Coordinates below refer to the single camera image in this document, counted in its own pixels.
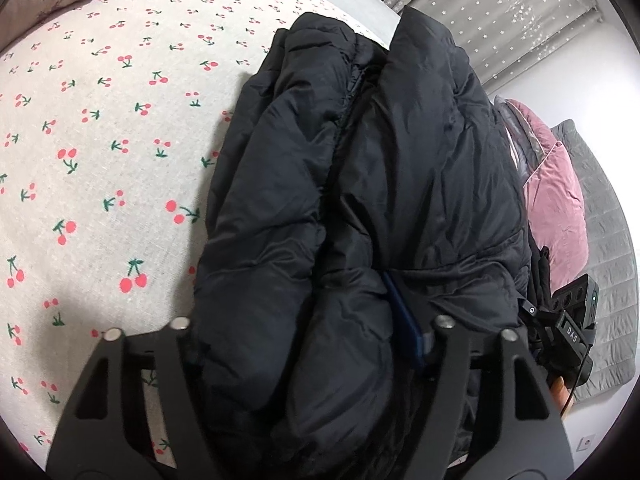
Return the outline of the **black quilted puffer jacket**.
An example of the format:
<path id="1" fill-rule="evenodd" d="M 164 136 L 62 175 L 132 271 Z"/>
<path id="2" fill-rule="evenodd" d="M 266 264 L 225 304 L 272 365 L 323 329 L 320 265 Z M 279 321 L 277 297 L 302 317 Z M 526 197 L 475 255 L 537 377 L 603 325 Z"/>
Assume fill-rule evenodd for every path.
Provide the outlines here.
<path id="1" fill-rule="evenodd" d="M 518 325 L 528 226 L 503 125 L 443 24 L 382 48 L 301 15 L 235 104 L 191 361 L 225 479 L 397 479 L 431 400 L 402 312 Z"/>

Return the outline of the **grey quilted headboard cushion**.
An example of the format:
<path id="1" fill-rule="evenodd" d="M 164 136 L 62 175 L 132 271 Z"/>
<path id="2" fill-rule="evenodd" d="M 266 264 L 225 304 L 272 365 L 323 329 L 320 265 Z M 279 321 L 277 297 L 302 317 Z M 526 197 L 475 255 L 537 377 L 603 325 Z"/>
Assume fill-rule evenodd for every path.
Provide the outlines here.
<path id="1" fill-rule="evenodd" d="M 570 155 L 585 202 L 589 259 L 585 267 L 599 285 L 596 336 L 589 352 L 589 379 L 575 401 L 589 402 L 634 378 L 639 331 L 639 282 L 631 234 L 622 205 L 601 165 L 567 119 L 552 128 Z"/>

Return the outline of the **pink velvet pillow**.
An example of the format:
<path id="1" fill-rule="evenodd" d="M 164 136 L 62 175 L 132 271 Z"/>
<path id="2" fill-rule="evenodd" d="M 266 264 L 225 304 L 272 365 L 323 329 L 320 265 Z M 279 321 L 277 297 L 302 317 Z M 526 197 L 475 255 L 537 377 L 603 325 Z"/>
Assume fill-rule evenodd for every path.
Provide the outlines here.
<path id="1" fill-rule="evenodd" d="M 550 288 L 577 278 L 588 262 L 586 207 L 570 154 L 524 103 L 497 96 L 494 105 L 521 177 L 533 238 L 549 251 Z"/>

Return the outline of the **grey dotted curtain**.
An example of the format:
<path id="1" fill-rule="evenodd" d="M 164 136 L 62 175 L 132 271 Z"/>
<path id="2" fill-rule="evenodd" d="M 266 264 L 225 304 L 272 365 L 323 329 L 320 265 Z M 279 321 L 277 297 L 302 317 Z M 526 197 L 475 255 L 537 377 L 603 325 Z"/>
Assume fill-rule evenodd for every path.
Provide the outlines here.
<path id="1" fill-rule="evenodd" d="M 494 92 L 602 20 L 597 0 L 381 0 L 446 25 Z"/>

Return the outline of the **cherry print bed sheet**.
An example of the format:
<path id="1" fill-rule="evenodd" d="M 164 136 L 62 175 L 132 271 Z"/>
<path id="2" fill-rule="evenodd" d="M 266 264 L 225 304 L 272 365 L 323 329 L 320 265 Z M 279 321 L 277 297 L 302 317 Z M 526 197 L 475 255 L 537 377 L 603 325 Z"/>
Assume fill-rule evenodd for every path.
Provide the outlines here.
<path id="1" fill-rule="evenodd" d="M 274 33 L 335 0 L 88 0 L 1 59 L 1 416 L 38 466 L 104 330 L 189 311 L 210 177 Z"/>

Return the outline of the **white wall socket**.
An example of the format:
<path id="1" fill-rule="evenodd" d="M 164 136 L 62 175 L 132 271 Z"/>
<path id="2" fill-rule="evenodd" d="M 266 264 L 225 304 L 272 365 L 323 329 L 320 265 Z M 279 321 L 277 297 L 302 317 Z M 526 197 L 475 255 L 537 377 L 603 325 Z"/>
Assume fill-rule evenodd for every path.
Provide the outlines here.
<path id="1" fill-rule="evenodd" d="M 592 448 L 593 442 L 596 440 L 595 434 L 590 434 L 589 436 L 583 436 L 580 438 L 576 452 L 577 453 L 585 453 Z"/>

